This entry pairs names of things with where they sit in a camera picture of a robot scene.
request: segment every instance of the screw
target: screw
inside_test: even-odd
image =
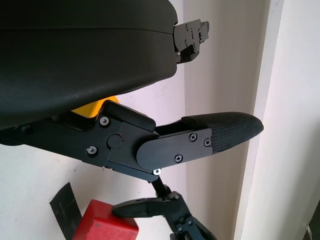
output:
[[[106,116],[103,116],[100,118],[100,124],[102,126],[107,126],[109,123],[110,123],[110,120]]]
[[[206,140],[204,140],[204,145],[206,147],[210,147],[211,146],[211,139],[210,138],[207,138]]]
[[[198,138],[198,135],[196,133],[191,133],[190,136],[189,136],[190,142],[196,141],[197,138]]]
[[[161,173],[161,169],[160,168],[156,169],[156,170],[153,170],[153,175],[158,176],[158,175],[160,175],[160,173]]]
[[[98,149],[95,147],[95,146],[90,146],[86,149],[86,152],[89,154],[89,155],[94,155],[98,152]]]
[[[174,157],[174,161],[178,164],[181,163],[184,157],[181,154],[178,154]]]

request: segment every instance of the yellow part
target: yellow part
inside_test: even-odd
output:
[[[93,103],[89,103],[87,105],[84,105],[82,107],[79,107],[72,112],[79,114],[81,116],[84,116],[86,118],[93,118],[98,115],[98,112],[102,106],[102,104],[105,102],[105,100],[112,100],[116,103],[119,103],[118,99],[115,96],[107,97],[105,99],[95,101]]]

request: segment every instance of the black clip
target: black clip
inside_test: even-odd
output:
[[[209,22],[200,19],[177,25],[173,30],[176,62],[187,63],[194,60],[200,51],[200,44],[209,38]]]

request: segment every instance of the red object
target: red object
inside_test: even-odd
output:
[[[139,228],[133,218],[118,218],[112,205],[91,200],[73,240],[135,240]]]

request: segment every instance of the textured armrest pad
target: textured armrest pad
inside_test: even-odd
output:
[[[242,112],[185,116],[182,121],[193,128],[210,128],[212,130],[213,154],[233,148],[264,130],[264,126],[258,118]]]

